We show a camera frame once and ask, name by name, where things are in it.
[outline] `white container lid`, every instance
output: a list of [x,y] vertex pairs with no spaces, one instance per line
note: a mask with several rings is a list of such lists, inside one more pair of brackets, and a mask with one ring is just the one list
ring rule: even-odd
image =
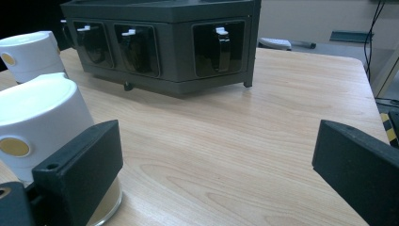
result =
[[32,34],[24,34],[24,35],[17,35],[9,38],[5,38],[0,40],[0,46],[15,46],[15,45],[22,45],[32,43],[38,40],[44,40],[49,37],[49,34],[44,32],[36,32]]
[[49,73],[0,91],[0,126],[44,114],[70,99],[76,90],[65,73]]

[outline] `black cable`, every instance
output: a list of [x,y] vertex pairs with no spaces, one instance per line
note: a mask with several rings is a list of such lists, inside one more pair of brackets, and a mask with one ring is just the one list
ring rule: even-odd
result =
[[[372,53],[373,53],[373,28],[374,28],[376,20],[379,17],[379,14],[381,13],[381,11],[384,8],[384,6],[385,6],[385,0],[379,0],[378,6],[377,6],[377,8],[375,10],[375,16],[373,18],[372,25],[370,27],[369,33],[366,36],[366,40],[364,41],[364,55],[366,57],[366,64],[367,64],[366,74],[367,74],[367,78],[368,78],[369,82],[370,82],[371,77],[372,77],[371,71],[370,71],[370,65],[371,65]],[[367,56],[367,50],[366,50],[367,41],[369,41],[369,43],[370,43],[370,54],[369,54],[369,56]]]

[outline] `yellow black striped tape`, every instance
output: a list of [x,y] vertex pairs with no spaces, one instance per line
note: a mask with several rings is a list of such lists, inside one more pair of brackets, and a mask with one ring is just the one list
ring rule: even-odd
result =
[[385,132],[387,133],[388,140],[390,141],[390,145],[393,147],[399,147],[398,137],[393,130],[390,117],[386,113],[381,113],[381,120],[384,124]]

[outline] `dark gray box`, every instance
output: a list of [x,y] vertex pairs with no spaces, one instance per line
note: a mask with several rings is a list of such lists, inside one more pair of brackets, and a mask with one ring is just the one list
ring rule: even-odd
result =
[[261,0],[61,5],[86,72],[171,93],[251,87],[260,8]]

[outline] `wooden table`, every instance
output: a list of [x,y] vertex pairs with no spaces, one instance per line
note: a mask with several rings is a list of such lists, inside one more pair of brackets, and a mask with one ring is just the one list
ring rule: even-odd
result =
[[[73,49],[61,57],[96,123],[120,123],[124,196],[107,225],[366,224],[311,166],[321,119],[388,143],[360,61],[258,49],[252,88],[168,96],[84,73]],[[0,90],[14,85],[0,73]]]

